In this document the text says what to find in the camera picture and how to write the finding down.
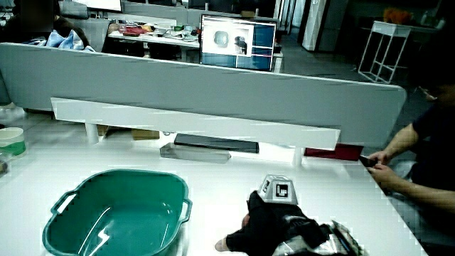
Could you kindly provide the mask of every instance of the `red folder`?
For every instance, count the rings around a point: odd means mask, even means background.
[[[147,31],[143,28],[127,27],[126,31],[123,33],[123,36],[139,36],[140,34],[143,34],[146,32]]]
[[[315,156],[328,159],[357,161],[362,153],[363,146],[337,144],[335,150],[306,148],[304,156]]]

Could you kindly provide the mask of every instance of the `smartphone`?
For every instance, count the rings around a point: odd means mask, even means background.
[[[362,162],[364,167],[373,167],[378,163],[378,161],[366,158],[364,156],[359,156],[358,159]]]

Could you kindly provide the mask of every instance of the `blue cloth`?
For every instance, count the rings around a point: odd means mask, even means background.
[[[50,33],[48,40],[38,38],[26,41],[24,43],[33,46],[47,46],[59,49],[86,50],[95,52],[95,50],[93,50],[93,48],[90,46],[84,47],[82,39],[76,32],[74,32],[74,30],[71,30],[70,34],[65,38],[59,35],[56,30],[54,30],[52,33]]]

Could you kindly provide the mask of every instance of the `white desk surface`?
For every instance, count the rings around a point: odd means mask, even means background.
[[[131,41],[140,41],[145,43],[163,43],[173,46],[183,46],[189,48],[199,48],[198,41],[183,41],[174,38],[150,36],[150,35],[139,35],[139,36],[123,36],[119,31],[113,31],[108,35],[110,38],[131,40]]]
[[[400,24],[392,24],[387,23],[384,21],[375,21],[375,23],[381,23],[386,26],[396,26],[398,28],[408,28],[411,30],[411,33],[437,33],[439,31],[438,28],[431,28],[431,27],[424,27],[424,26],[408,26],[408,25],[400,25]]]
[[[318,222],[335,219],[352,230],[369,255],[426,255],[368,172],[357,162],[305,158],[290,164],[292,149],[261,144],[259,158],[232,153],[226,164],[162,159],[158,148],[172,140],[134,142],[117,132],[89,146],[83,124],[59,122],[21,110],[0,110],[0,121],[23,127],[28,151],[0,176],[0,255],[50,255],[41,236],[50,208],[64,192],[108,169],[171,172],[189,186],[190,221],[183,226],[177,255],[243,255],[216,252],[214,244],[240,228],[246,200],[266,174],[294,180],[303,212]]]

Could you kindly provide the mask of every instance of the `man's hand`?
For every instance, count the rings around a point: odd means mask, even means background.
[[[250,214],[247,214],[243,220],[242,220],[242,228],[244,228],[247,224],[248,224],[248,221],[250,221]],[[219,240],[216,245],[215,245],[215,249],[218,251],[218,252],[225,252],[225,251],[228,251],[229,250],[229,247],[228,245],[226,245],[226,238],[223,238],[222,240]]]
[[[378,161],[379,164],[387,165],[392,160],[392,154],[383,150],[371,154],[368,158]]]
[[[400,178],[389,166],[376,164],[368,168],[371,176],[378,183],[379,187],[385,190],[395,191],[404,179]]]

